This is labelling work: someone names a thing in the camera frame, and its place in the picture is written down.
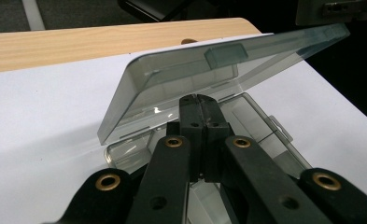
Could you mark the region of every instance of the transparent lid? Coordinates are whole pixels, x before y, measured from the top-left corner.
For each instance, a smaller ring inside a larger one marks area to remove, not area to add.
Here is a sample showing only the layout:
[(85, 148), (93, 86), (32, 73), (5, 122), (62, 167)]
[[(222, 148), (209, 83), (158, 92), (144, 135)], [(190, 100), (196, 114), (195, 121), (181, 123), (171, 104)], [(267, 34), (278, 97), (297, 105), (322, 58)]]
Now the transparent lid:
[(140, 56), (126, 67), (98, 137), (102, 145), (178, 119), (178, 99), (235, 96), (347, 37), (343, 24)]

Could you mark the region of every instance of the brass insert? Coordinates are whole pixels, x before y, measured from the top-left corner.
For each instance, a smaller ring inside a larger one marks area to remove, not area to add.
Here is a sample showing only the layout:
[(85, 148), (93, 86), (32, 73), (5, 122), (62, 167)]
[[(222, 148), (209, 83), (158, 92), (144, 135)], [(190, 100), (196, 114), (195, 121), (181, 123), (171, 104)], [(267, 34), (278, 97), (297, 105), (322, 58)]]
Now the brass insert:
[(95, 186), (99, 190), (112, 190), (120, 184), (120, 177), (114, 174), (107, 174), (99, 176), (96, 180)]
[(246, 140), (245, 138), (235, 138), (233, 140), (233, 144), (236, 147), (250, 147), (250, 142)]
[(180, 147), (183, 144), (183, 142), (180, 138), (170, 137), (165, 140), (165, 144), (168, 147)]
[(341, 188), (340, 182), (331, 175), (324, 173), (314, 173), (312, 178), (314, 179), (315, 183), (324, 189), (339, 190)]

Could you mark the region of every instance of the white sheet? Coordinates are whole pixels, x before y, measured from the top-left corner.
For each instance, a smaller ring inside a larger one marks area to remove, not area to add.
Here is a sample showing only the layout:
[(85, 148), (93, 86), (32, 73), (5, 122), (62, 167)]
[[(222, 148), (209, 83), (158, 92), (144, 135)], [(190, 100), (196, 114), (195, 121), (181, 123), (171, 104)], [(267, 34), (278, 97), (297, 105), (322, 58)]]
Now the white sheet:
[[(0, 223), (58, 220), (87, 177), (106, 168), (96, 132), (139, 54), (0, 73)], [(367, 118), (307, 63), (247, 92), (310, 164), (367, 193)]]

